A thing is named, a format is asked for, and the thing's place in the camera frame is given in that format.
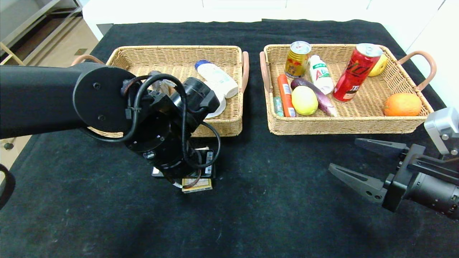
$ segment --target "yellow fruit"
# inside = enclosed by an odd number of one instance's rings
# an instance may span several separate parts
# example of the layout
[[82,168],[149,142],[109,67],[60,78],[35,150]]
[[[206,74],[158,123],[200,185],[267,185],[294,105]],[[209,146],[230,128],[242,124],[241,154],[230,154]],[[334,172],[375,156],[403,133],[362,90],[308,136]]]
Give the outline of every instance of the yellow fruit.
[[387,98],[384,106],[386,116],[417,116],[421,112],[422,102],[411,93],[397,93]]
[[314,91],[306,86],[298,86],[293,90],[291,103],[295,110],[303,116],[314,114],[319,106]]
[[381,55],[381,58],[379,58],[378,62],[375,64],[373,69],[371,69],[371,72],[368,74],[368,76],[373,77],[376,75],[380,75],[382,71],[386,68],[387,65],[387,56],[386,55]]

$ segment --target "red can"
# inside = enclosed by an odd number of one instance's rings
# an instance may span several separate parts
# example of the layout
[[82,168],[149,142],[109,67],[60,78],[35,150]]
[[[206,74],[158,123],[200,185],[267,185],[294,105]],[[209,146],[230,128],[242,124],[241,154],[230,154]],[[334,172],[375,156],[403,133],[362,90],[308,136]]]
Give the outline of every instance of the red can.
[[379,46],[357,44],[349,63],[336,84],[333,96],[339,101],[351,100],[382,55]]

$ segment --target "basket handle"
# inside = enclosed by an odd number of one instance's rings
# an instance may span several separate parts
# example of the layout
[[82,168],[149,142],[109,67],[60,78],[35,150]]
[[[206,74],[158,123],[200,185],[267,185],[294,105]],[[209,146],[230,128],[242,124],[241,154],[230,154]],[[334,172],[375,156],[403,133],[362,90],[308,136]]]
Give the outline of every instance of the basket handle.
[[247,83],[249,81],[249,53],[244,51],[242,53],[242,93],[246,91]]
[[83,63],[85,60],[91,60],[93,62],[96,62],[96,63],[99,63],[99,64],[104,64],[104,62],[102,62],[101,60],[99,60],[97,57],[95,56],[91,56],[91,55],[81,55],[77,58],[75,58],[75,60],[72,62],[72,64],[70,66],[74,66],[76,64],[79,64],[79,63]]
[[261,67],[261,76],[263,77],[264,90],[267,93],[272,92],[271,84],[269,83],[269,72],[268,66],[266,65],[266,57],[264,51],[260,52],[260,67]]
[[402,65],[403,63],[408,61],[408,59],[412,58],[415,55],[423,56],[429,62],[429,65],[431,67],[431,72],[429,76],[427,76],[427,78],[417,87],[419,90],[423,90],[429,84],[429,82],[432,81],[433,77],[437,73],[437,64],[435,63],[433,57],[429,53],[419,50],[407,54],[404,58],[398,60],[397,63]]

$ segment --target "black cloth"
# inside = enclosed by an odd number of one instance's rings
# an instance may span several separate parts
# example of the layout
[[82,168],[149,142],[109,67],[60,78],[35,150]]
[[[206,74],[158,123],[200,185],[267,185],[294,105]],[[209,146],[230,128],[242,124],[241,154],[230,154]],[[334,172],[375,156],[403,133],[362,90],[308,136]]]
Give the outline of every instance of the black cloth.
[[[269,132],[258,54],[267,44],[362,43],[405,55],[381,24],[264,20],[114,25],[92,54],[125,45],[237,45],[250,54],[243,131],[223,139],[214,189],[183,195],[122,144],[78,130],[35,135],[11,171],[17,188],[0,212],[0,253],[16,257],[459,257],[458,224],[403,201],[398,213],[366,202],[330,162],[385,179],[397,160],[359,149],[357,137],[427,146],[404,135]],[[403,65],[415,83],[424,78]],[[434,109],[444,107],[428,86]]]

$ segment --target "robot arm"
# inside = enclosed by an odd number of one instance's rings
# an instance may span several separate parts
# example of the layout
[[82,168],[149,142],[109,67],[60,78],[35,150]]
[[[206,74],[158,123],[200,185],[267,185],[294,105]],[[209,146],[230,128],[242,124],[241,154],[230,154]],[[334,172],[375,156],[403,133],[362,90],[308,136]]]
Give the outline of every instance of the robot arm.
[[[175,85],[171,96],[148,90],[165,79]],[[218,108],[218,98],[193,77],[182,84],[168,74],[135,77],[124,69],[91,62],[68,68],[1,66],[0,88],[2,139],[81,128],[96,139],[123,142],[171,182],[199,178],[201,169],[211,166],[219,154],[220,137],[203,122]],[[205,153],[188,143],[200,124],[218,140],[218,151],[207,163],[202,158]],[[123,132],[123,137],[104,137],[88,126]]]
[[424,155],[424,146],[356,139],[355,144],[388,158],[399,158],[395,174],[383,182],[330,164],[330,172],[369,201],[395,212],[404,199],[415,201],[450,219],[459,220],[459,113],[453,107],[429,115],[427,133],[440,151],[439,158]]

